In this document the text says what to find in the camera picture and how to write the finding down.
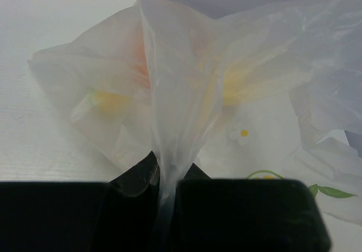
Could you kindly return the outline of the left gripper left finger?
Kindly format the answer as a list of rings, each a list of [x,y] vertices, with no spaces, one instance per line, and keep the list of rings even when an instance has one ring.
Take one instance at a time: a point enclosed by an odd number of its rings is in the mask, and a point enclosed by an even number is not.
[[[153,153],[109,182],[1,182],[2,251],[145,251],[157,211]]]

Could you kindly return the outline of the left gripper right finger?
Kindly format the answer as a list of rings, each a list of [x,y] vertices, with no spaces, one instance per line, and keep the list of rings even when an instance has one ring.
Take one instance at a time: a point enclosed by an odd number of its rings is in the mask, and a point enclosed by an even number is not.
[[[330,251],[310,190],[297,180],[213,179],[192,166],[176,187],[172,251]]]

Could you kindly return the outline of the clear printed plastic bag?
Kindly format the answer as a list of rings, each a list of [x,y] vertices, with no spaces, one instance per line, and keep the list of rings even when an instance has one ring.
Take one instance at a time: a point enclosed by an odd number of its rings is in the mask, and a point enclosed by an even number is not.
[[[161,196],[192,163],[215,178],[297,179],[361,224],[361,0],[271,3],[220,19],[136,3],[29,67],[56,110],[123,171],[149,153]]]

